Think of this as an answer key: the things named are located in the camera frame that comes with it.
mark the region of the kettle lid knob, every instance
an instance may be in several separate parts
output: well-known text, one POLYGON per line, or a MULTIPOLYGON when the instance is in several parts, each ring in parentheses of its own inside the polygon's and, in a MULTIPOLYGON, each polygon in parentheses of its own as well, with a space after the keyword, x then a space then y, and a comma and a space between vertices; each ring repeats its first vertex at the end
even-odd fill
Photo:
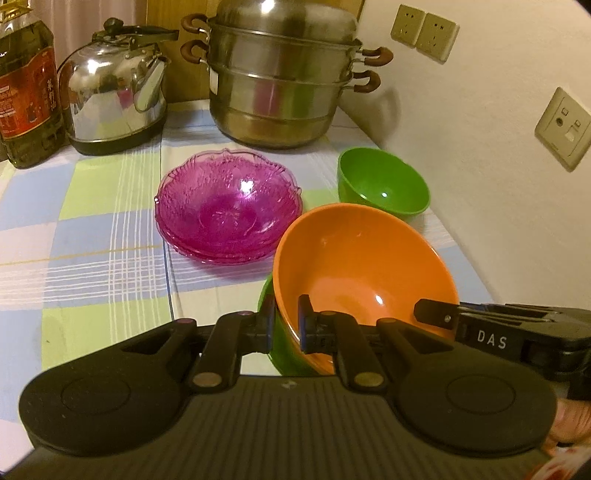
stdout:
POLYGON ((123 20, 111 17, 105 21, 103 28, 110 37, 114 37, 123 30, 123 20))

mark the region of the red label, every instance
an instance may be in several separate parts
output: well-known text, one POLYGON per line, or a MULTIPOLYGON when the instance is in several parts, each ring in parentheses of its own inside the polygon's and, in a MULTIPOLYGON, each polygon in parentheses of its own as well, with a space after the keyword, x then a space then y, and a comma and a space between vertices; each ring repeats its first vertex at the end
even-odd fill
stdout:
POLYGON ((4 139, 41 125, 59 107, 53 47, 41 50, 24 67, 0 77, 0 132, 4 139))

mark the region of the green square on tablecloth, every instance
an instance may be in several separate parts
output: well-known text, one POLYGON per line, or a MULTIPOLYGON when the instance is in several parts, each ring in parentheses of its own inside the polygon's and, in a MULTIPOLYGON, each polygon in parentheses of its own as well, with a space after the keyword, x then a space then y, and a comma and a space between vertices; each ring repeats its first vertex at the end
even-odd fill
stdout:
POLYGON ((329 203, 339 203, 339 194, 336 189, 302 190, 301 200, 304 203, 304 211, 329 203))
POLYGON ((160 155, 149 148, 80 160, 60 220, 152 208, 159 183, 160 155))
POLYGON ((43 309, 43 370, 170 322, 168 297, 43 309))

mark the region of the green bowl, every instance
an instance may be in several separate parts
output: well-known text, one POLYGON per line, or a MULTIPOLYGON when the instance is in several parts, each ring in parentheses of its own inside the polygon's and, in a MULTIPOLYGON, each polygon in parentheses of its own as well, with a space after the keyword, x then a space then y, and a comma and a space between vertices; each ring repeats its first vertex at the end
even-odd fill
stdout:
POLYGON ((350 148, 341 153, 337 171, 339 199, 360 203, 407 220, 431 202, 423 177, 398 157, 377 148, 350 148))
MULTIPOLYGON (((266 295, 275 295, 273 276, 269 275, 259 297, 258 308, 266 295)), ((273 349, 269 353, 271 363, 285 377, 317 377, 319 374, 304 359, 304 355, 294 346, 290 339, 291 333, 279 309, 275 310, 275 331, 273 332, 273 349)))

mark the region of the kettle spout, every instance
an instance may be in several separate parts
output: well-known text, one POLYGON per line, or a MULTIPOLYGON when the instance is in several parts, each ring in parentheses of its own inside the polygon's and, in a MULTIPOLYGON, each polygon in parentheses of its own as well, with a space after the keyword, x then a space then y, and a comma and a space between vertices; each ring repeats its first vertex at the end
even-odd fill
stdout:
POLYGON ((138 112, 149 110, 158 101, 167 64, 168 59, 164 56, 152 59, 146 75, 134 82, 134 105, 138 112))

